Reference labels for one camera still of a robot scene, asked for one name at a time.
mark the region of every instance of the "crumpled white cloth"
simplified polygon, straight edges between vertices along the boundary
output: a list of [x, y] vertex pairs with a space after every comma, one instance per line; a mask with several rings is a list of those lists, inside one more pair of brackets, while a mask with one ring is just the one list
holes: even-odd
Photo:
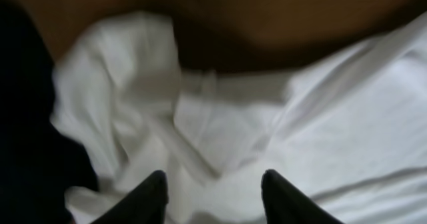
[[[266, 169], [316, 197], [427, 167], [427, 15], [294, 72], [182, 73], [170, 20], [147, 13], [96, 24], [62, 62], [52, 122], [85, 145], [103, 184], [68, 195], [77, 223], [157, 169], [181, 224], [261, 218]], [[333, 200], [319, 203], [344, 222], [366, 218]]]

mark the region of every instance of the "white fabric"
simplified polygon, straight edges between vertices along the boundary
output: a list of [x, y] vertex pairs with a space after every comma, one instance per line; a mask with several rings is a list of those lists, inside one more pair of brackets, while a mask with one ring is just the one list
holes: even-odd
[[425, 172], [385, 178], [427, 167], [427, 15], [296, 72], [181, 73], [170, 21], [144, 13], [97, 24], [63, 62], [53, 122], [104, 184], [71, 192], [77, 223], [157, 169], [178, 224], [262, 218], [266, 169], [346, 223], [427, 221]]

